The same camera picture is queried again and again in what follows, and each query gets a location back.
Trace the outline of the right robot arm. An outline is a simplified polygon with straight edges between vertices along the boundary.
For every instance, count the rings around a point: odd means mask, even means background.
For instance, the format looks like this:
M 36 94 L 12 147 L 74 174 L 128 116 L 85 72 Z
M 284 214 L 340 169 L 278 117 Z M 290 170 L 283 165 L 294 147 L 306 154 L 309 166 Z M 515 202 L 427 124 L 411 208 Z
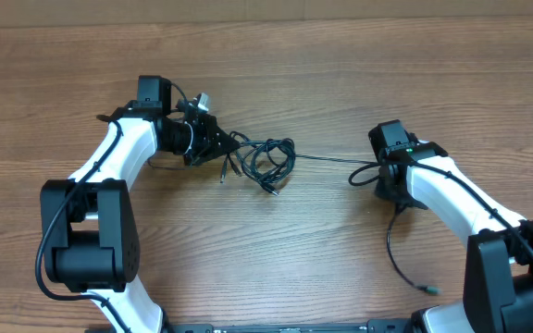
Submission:
M 368 133 L 379 167 L 376 194 L 429 209 L 466 248 L 461 301 L 413 313 L 411 332 L 533 332 L 533 220 L 469 180 L 435 142 L 393 120 Z

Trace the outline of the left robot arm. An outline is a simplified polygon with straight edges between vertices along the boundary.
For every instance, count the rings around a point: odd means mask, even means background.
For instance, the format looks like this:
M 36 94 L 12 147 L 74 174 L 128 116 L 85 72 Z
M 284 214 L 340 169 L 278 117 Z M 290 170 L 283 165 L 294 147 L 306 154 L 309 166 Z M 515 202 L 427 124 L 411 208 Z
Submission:
M 177 85 L 141 76 L 135 99 L 99 120 L 108 132 L 90 159 L 40 192 L 42 239 L 34 265 L 48 298 L 93 302 L 114 332 L 169 332 L 166 311 L 138 276 L 141 245 L 130 189 L 156 152 L 179 155 L 187 167 L 239 148 L 209 112 L 210 98 L 171 101 Z

